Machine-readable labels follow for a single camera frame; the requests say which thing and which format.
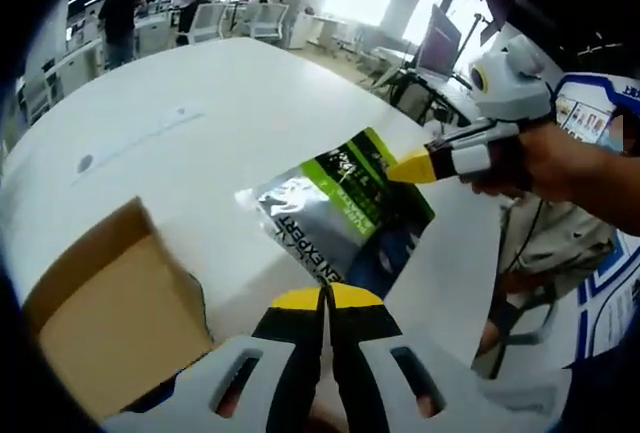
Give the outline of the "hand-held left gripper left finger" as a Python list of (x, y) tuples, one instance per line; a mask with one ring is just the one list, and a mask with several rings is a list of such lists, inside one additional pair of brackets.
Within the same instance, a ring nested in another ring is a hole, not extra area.
[(107, 432), (302, 432), (320, 375), (325, 293), (277, 297), (253, 334), (226, 340), (175, 377), (145, 412), (106, 419)]

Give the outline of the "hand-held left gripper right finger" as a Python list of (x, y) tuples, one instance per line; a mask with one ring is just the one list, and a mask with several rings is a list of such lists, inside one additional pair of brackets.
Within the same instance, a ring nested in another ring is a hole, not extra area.
[(352, 432), (548, 432), (560, 374), (487, 380), (424, 333), (404, 333), (373, 293), (328, 289), (333, 374)]

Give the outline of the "person's right hand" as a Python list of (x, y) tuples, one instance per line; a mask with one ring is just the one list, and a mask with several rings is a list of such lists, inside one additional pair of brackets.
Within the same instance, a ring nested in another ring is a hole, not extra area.
[(472, 189), (492, 196), (521, 197), (535, 193), (545, 200), (554, 200), (557, 194), (548, 168), (552, 167), (550, 141), (557, 132), (555, 125), (545, 124), (490, 143), (491, 165), (471, 179)]

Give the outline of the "person's left hand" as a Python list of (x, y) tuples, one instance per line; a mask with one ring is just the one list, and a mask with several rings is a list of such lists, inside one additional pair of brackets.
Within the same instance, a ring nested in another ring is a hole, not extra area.
[(306, 433), (348, 433), (347, 421), (327, 408), (320, 400), (314, 399), (303, 432)]

